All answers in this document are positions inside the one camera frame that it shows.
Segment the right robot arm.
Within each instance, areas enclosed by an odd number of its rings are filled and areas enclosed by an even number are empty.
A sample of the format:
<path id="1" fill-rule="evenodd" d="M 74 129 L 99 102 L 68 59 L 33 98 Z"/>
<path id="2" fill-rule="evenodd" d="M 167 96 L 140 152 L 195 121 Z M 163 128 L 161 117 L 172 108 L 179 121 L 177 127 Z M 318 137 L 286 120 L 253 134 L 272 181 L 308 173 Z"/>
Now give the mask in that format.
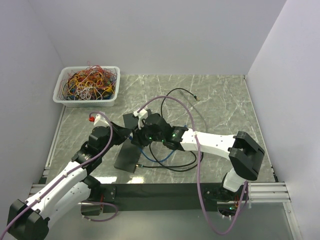
<path id="1" fill-rule="evenodd" d="M 210 191 L 214 200 L 232 201 L 246 181 L 258 179 L 265 151 L 248 133 L 218 135 L 171 126 L 160 114 L 148 114 L 146 110 L 134 111 L 132 116 L 137 119 L 137 127 L 132 131 L 131 143 L 140 148 L 160 142 L 173 151 L 201 151 L 231 162 L 232 169 L 221 185 Z"/>

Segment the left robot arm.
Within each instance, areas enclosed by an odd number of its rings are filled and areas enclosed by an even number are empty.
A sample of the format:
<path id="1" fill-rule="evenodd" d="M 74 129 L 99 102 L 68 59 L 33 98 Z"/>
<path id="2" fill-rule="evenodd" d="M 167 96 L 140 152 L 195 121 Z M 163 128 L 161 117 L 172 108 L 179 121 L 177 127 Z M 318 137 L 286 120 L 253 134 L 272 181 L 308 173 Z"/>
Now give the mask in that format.
<path id="1" fill-rule="evenodd" d="M 17 240 L 43 240 L 50 227 L 81 202 L 108 205 L 107 190 L 91 176 L 103 156 L 132 134 L 129 128 L 105 123 L 93 128 L 88 140 L 71 158 L 66 167 L 40 191 L 22 201 L 14 201 L 4 230 Z"/>

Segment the black ethernet cable short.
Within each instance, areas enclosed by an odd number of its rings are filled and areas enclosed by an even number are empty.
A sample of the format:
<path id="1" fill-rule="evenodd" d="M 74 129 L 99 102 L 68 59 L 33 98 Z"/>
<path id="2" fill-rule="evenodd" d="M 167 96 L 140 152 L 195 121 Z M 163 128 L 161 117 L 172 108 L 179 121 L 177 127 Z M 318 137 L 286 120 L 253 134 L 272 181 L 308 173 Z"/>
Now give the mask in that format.
<path id="1" fill-rule="evenodd" d="M 154 156 L 156 157 L 157 160 L 159 160 L 157 158 L 157 156 L 155 155 L 155 151 L 154 151 L 154 145 L 151 144 L 151 149 L 152 149 L 152 152 L 154 154 Z M 195 168 L 197 166 L 197 163 L 198 163 L 198 152 L 194 152 L 192 151 L 193 153 L 195 153 L 195 155 L 197 156 L 197 160 L 196 160 L 196 163 L 195 163 Z M 174 151 L 174 153 L 171 155 L 171 157 L 166 160 L 165 162 L 163 162 L 162 164 L 163 165 L 170 165 L 170 166 L 175 166 L 175 165 L 184 165 L 184 164 L 188 164 L 190 162 L 192 162 L 194 160 L 194 157 L 192 156 L 191 154 L 191 151 Z M 167 169 L 164 169 L 164 168 L 157 168 L 156 170 L 167 170 Z"/>

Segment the black network switch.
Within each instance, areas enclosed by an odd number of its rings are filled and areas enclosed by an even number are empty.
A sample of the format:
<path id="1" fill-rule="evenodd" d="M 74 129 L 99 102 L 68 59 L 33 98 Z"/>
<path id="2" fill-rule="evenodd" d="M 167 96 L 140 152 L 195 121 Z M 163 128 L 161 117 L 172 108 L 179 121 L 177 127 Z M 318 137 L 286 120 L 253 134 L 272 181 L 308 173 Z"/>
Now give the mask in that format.
<path id="1" fill-rule="evenodd" d="M 129 139 L 127 139 L 120 149 L 120 152 L 115 160 L 114 168 L 122 170 L 128 173 L 134 173 L 136 170 L 136 164 L 140 159 L 140 149 L 138 146 L 133 145 Z"/>
<path id="2" fill-rule="evenodd" d="M 152 113 L 150 109 L 147 109 L 146 111 L 148 112 L 148 116 Z M 123 114 L 122 117 L 125 128 L 135 129 L 138 127 L 138 120 L 133 116 L 133 112 Z"/>

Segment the black ethernet cable long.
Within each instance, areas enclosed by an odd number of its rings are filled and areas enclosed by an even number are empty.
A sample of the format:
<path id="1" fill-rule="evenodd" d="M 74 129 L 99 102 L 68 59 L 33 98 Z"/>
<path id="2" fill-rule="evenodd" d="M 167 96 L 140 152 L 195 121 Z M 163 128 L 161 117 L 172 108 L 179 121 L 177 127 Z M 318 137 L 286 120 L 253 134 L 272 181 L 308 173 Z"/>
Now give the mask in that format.
<path id="1" fill-rule="evenodd" d="M 205 130 L 208 129 L 206 120 L 204 119 L 204 117 L 202 116 L 202 114 L 195 108 L 195 106 L 190 102 L 190 100 L 188 100 L 188 98 L 185 96 L 184 92 L 190 94 L 196 101 L 199 101 L 198 97 L 190 92 L 189 90 L 182 88 L 182 87 L 177 87 L 174 88 L 172 90 L 170 90 L 166 95 L 170 95 L 172 92 L 174 91 L 179 91 L 179 93 L 187 100 L 187 102 L 196 110 L 196 112 L 198 113 L 198 115 L 201 117 L 201 119 L 203 120 L 204 126 L 205 126 Z M 141 164 L 141 163 L 137 163 L 136 167 L 138 168 L 144 168 L 144 169 L 167 169 L 169 171 L 173 171 L 173 172 L 187 172 L 190 171 L 192 169 L 194 169 L 196 167 L 196 161 L 197 161 L 197 156 L 194 152 L 190 152 L 192 154 L 192 156 L 194 157 L 194 160 L 190 163 L 187 164 L 181 164 L 181 165 L 163 165 L 163 162 L 167 161 L 172 154 L 175 152 L 174 150 L 172 150 L 164 159 L 162 160 L 158 160 L 156 159 L 156 157 L 154 156 L 153 152 L 152 152 L 152 148 L 151 145 L 148 146 L 149 147 L 149 151 L 151 153 L 151 155 L 153 156 L 153 158 L 148 157 L 143 149 L 139 149 L 140 153 L 150 162 L 153 163 L 157 163 L 158 165 L 154 165 L 154 166 L 149 166 L 149 165 L 145 165 L 145 164 Z"/>

